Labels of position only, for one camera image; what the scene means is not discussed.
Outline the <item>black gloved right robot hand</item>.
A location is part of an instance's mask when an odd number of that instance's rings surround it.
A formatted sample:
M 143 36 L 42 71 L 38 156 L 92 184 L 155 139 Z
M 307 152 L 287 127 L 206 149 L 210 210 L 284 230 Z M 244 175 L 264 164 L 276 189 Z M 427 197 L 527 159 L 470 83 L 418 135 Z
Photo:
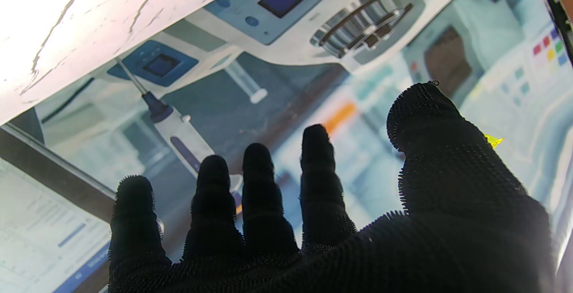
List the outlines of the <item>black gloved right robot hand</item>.
M 242 162 L 243 232 L 227 163 L 200 166 L 180 263 L 162 247 L 151 183 L 123 179 L 109 245 L 111 293 L 554 293 L 550 217 L 440 92 L 416 83 L 393 103 L 389 140 L 405 162 L 403 211 L 357 231 L 322 125 L 303 133 L 302 247 L 284 217 L 266 146 Z

